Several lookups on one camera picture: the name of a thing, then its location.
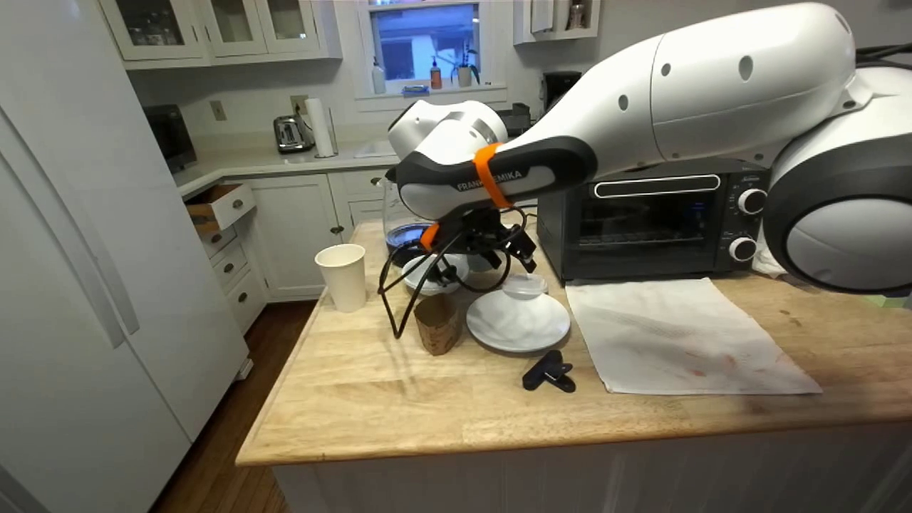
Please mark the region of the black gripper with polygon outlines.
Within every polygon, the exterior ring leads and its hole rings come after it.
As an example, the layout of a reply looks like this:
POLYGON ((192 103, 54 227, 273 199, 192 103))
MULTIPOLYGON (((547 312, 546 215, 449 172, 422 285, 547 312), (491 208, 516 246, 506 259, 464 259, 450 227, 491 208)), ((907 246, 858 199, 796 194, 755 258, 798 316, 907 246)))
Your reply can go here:
POLYGON ((489 268, 501 268, 516 259, 527 274, 537 272, 537 244, 527 238, 524 224, 506 227, 501 215, 491 207, 443 218, 430 238, 430 249, 443 255, 467 255, 489 268))

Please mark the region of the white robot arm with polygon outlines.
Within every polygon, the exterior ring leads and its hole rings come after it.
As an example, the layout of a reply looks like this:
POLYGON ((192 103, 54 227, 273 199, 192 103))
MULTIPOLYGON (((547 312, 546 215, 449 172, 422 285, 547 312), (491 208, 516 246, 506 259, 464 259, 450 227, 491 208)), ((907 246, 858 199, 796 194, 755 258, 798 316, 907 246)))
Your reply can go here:
POLYGON ((712 17, 585 71, 511 138, 480 101, 410 103, 387 125, 387 184, 426 255, 527 265, 500 215, 591 181, 708 157, 772 172, 761 241, 783 274, 853 295, 912 285, 912 71, 865 65, 826 3, 712 17))

